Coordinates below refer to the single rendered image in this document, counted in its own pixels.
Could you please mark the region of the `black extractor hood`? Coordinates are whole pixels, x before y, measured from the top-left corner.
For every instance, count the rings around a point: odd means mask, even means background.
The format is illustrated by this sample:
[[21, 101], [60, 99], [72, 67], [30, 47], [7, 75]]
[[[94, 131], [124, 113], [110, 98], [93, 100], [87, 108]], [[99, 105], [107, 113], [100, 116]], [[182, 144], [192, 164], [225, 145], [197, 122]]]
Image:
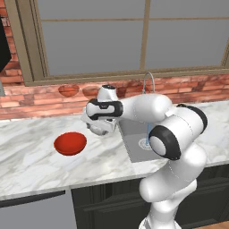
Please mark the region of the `black extractor hood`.
[[4, 25], [0, 18], [0, 72], [11, 61], [11, 52], [4, 32]]

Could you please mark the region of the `grey dishwasher front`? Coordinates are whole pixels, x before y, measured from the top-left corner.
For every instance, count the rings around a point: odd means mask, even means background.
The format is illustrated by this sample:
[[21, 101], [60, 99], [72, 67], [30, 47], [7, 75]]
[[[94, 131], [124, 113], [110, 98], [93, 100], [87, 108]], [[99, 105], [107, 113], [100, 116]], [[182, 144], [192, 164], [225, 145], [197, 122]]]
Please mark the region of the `grey dishwasher front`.
[[0, 229], [77, 229], [71, 192], [0, 208]]

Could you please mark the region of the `grey steel sink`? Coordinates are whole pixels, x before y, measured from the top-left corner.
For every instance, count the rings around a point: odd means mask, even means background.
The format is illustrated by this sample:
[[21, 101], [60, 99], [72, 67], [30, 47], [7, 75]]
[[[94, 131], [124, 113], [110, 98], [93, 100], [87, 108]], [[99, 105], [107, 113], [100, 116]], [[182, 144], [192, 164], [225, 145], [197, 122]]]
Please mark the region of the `grey steel sink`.
[[124, 146], [133, 163], [161, 159], [150, 145], [147, 144], [147, 134], [155, 125], [153, 123], [140, 123], [131, 120], [121, 120], [118, 123]]

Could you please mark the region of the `red bowl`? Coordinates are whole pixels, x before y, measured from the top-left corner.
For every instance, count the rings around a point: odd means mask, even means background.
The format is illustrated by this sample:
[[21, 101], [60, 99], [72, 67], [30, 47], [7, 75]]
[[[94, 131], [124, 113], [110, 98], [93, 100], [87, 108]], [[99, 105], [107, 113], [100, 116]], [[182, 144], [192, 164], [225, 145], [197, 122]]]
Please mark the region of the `red bowl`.
[[79, 132], [66, 132], [54, 141], [55, 150], [64, 156], [74, 156], [82, 152], [87, 145], [87, 138]]

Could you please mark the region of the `window with tan frame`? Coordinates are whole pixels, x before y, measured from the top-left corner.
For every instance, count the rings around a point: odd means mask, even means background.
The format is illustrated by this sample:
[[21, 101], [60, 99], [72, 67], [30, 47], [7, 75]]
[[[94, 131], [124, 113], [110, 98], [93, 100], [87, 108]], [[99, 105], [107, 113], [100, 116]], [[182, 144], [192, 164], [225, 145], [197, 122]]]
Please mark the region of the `window with tan frame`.
[[229, 0], [4, 0], [27, 86], [229, 73]]

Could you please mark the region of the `blue water stream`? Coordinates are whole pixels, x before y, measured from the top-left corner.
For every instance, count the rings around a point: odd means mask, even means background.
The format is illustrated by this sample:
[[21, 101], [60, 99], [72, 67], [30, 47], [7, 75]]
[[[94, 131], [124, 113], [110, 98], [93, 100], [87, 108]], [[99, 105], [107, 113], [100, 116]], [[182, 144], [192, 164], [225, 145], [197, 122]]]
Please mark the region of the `blue water stream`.
[[151, 130], [151, 123], [148, 123], [148, 131], [147, 131], [147, 138], [146, 138], [146, 146], [149, 146], [149, 133]]

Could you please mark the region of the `dark cupboard run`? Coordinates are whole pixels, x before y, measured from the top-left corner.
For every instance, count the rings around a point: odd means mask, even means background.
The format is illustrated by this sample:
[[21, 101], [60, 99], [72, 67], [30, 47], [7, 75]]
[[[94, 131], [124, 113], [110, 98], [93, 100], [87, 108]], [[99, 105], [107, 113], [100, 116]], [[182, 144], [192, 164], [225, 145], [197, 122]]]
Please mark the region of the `dark cupboard run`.
[[[77, 229], [138, 229], [150, 205], [138, 179], [72, 190]], [[175, 221], [182, 229], [229, 220], [229, 164], [207, 167], [198, 187], [179, 205]]]

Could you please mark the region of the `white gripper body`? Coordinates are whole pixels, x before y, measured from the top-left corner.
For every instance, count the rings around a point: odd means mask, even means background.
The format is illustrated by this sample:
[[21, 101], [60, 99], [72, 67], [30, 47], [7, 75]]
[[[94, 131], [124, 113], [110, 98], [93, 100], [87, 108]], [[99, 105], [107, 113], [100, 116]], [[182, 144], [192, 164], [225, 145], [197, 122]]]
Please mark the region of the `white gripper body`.
[[89, 125], [89, 128], [93, 131], [107, 131], [114, 132], [116, 127], [116, 121], [109, 122], [108, 120], [91, 120], [86, 114], [81, 116], [81, 120]]

